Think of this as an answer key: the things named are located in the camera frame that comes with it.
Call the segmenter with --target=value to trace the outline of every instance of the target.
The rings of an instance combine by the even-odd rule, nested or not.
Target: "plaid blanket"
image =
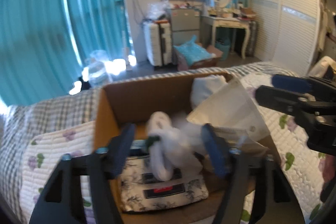
[[[238,78],[252,72],[294,75],[270,62],[259,62],[231,68],[203,68],[151,75],[124,81],[222,71],[229,72]],[[100,89],[95,88],[31,106],[11,106],[8,107],[7,113],[0,117],[0,194],[21,221],[24,221],[19,204],[22,183],[21,160],[27,145],[37,135],[95,120],[99,91]]]

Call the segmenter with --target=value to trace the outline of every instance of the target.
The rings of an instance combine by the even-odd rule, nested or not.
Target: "red label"
[[[157,188],[157,189],[154,189],[154,193],[157,194],[157,193],[167,192],[167,191],[171,191],[172,189],[173,189],[173,186]]]

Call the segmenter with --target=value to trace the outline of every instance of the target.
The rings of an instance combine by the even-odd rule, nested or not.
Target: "teal trash bin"
[[[231,48],[231,41],[229,39],[225,39],[224,42],[218,39],[215,43],[215,47],[223,52],[221,61],[224,61],[229,56],[230,48]]]

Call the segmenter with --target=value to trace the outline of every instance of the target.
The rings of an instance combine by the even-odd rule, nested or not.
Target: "wardrobe door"
[[[319,0],[281,0],[278,44],[273,62],[305,75],[317,42]]]
[[[269,61],[273,58],[278,40],[279,0],[250,0],[250,4],[259,23],[255,56]]]

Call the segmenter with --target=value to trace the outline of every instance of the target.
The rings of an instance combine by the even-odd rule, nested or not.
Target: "vanity table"
[[[237,18],[224,18],[224,17],[212,17],[212,16],[202,16],[202,24],[208,24],[212,26],[211,32],[211,45],[215,45],[216,40],[216,28],[217,27],[226,27],[226,28],[237,28],[237,29],[245,29],[245,37],[243,46],[241,47],[241,57],[245,59],[246,47],[248,45],[250,39],[250,22],[242,21]],[[235,48],[234,45],[235,39],[233,39],[231,49]]]

